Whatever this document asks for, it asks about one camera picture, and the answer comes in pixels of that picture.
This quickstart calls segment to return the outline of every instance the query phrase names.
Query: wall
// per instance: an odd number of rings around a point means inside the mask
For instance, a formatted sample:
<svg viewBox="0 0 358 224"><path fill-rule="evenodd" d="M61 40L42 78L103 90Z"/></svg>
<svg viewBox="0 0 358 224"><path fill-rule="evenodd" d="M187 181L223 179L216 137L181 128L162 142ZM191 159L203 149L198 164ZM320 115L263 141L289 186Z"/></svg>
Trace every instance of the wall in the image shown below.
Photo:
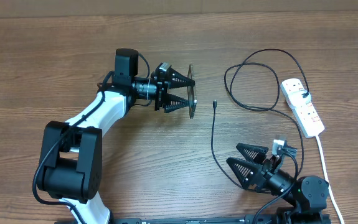
<svg viewBox="0 0 358 224"><path fill-rule="evenodd" d="M333 10L358 10L358 0L0 0L0 18Z"/></svg>

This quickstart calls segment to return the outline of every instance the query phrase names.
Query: robotic arm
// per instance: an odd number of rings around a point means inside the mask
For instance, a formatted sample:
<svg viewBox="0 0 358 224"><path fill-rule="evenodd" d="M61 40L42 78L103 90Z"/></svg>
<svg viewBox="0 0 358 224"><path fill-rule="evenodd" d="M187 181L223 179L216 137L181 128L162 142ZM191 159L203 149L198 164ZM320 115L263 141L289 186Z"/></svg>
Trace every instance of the robotic arm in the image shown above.
<svg viewBox="0 0 358 224"><path fill-rule="evenodd" d="M154 109L162 107L165 113L189 107L190 118L194 116L197 99L192 65L188 77L168 63L161 63L150 79L139 78L136 77L138 57L139 53L133 49L116 50L115 71L108 73L95 100L66 122L51 121L45 127L39 167L34 177L34 195L39 202L45 202L37 195L37 186L59 199L60 203L49 204L67 205L77 223L114 223L112 213L98 193L102 137L137 99L154 100ZM167 92L180 87L187 87L187 100ZM77 161L60 157L60 153L69 151L78 153Z"/></svg>

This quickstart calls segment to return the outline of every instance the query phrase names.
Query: wooden surface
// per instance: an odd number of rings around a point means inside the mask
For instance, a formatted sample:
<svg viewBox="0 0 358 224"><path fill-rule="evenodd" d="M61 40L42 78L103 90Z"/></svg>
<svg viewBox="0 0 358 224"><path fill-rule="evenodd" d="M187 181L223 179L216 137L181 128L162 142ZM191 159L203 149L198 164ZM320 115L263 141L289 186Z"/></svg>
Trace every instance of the wooden surface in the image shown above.
<svg viewBox="0 0 358 224"><path fill-rule="evenodd" d="M93 101L95 84L114 68L120 47L139 50L151 68L169 62L186 73L193 63L199 105L194 119L187 110L134 107L105 135L100 194L115 217L239 217L272 199L226 179L210 153L210 129L217 99L215 150L230 174L225 160L240 157L238 142L270 147L276 134L285 134L300 148L286 118L245 111L224 89L229 66L274 47L291 52L304 68L326 127L321 139L334 195L345 221L358 223L358 11L0 19L0 223L71 218L66 208L41 205L32 196L44 126ZM279 52L252 61L273 67L280 81L301 78ZM142 62L139 69L144 75ZM245 68L234 93L245 103L271 105L275 79L266 69ZM292 115L283 96L276 109ZM305 148L302 175L322 176L315 139L306 139ZM328 204L324 212L338 223Z"/></svg>
<svg viewBox="0 0 358 224"><path fill-rule="evenodd" d="M358 0L0 0L0 18L358 10Z"/></svg>

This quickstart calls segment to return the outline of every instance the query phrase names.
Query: power strip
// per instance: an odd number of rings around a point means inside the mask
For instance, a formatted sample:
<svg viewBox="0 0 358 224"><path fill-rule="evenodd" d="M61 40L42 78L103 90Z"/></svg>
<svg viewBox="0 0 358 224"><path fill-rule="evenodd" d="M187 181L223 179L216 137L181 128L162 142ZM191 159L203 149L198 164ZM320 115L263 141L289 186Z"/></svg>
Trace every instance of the power strip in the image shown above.
<svg viewBox="0 0 358 224"><path fill-rule="evenodd" d="M306 138L318 136L325 127L321 118L318 116L316 109L311 103L311 95L303 98L302 94L306 93L301 80L290 78L281 83L281 90L285 95L286 102L292 109L298 124Z"/></svg>

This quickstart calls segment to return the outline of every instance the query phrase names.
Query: white power cord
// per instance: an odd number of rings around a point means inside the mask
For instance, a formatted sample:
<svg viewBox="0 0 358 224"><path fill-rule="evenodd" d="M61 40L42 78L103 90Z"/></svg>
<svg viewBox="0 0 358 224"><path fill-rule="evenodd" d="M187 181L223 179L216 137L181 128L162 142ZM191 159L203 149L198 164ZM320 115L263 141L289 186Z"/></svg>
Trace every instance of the white power cord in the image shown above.
<svg viewBox="0 0 358 224"><path fill-rule="evenodd" d="M324 159L323 146L321 145L321 141L320 141L320 138L318 135L316 135L316 140L317 140L317 144L318 144L318 150L320 151L321 165L323 166L324 178L327 182L329 182L327 168L326 168L326 161ZM331 190L331 185L329 185L328 191L329 191L329 196L331 198L332 204L334 205L335 211L338 214L339 220L341 221L341 224L345 224L345 221L343 220L341 211L339 210L338 205L335 202L334 194Z"/></svg>

